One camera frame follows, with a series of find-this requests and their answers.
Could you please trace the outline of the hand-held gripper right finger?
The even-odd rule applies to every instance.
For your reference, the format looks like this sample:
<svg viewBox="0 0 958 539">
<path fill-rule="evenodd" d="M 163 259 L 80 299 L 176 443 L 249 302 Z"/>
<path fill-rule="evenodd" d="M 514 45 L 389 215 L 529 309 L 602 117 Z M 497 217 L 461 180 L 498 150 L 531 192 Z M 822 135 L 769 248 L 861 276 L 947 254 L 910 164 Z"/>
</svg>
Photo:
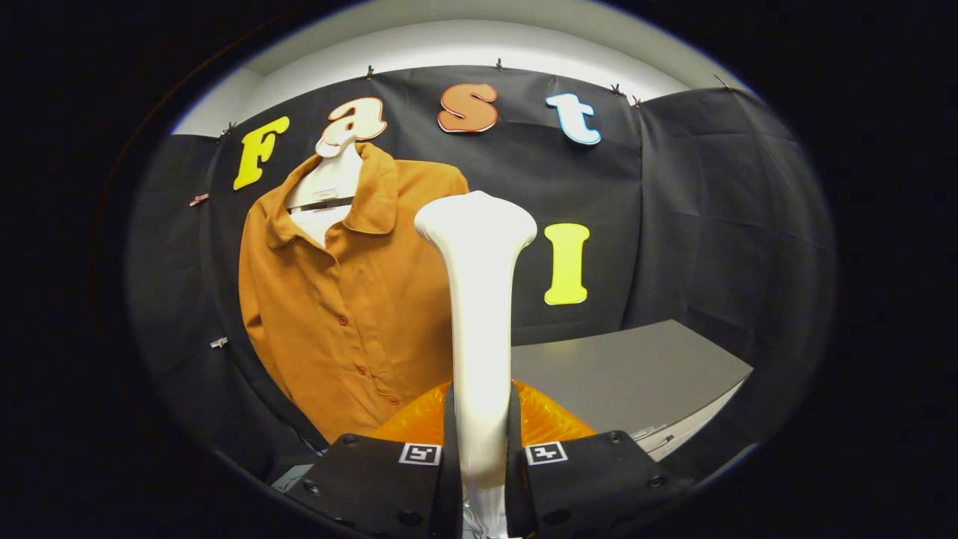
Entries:
<svg viewBox="0 0 958 539">
<path fill-rule="evenodd" d="M 625 538 L 678 506 L 691 478 L 626 432 L 595 433 L 551 398 L 513 381 L 505 516 L 520 538 Z"/>
</svg>

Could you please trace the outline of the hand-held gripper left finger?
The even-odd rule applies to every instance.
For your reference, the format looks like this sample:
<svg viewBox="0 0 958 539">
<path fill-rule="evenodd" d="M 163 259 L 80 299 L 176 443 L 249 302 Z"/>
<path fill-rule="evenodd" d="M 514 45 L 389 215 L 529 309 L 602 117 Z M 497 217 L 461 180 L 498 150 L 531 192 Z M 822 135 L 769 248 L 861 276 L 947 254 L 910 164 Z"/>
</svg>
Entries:
<svg viewBox="0 0 958 539">
<path fill-rule="evenodd" d="M 284 492 L 339 538 L 459 538 L 463 487 L 450 383 L 425 395 L 441 444 L 344 434 Z"/>
</svg>

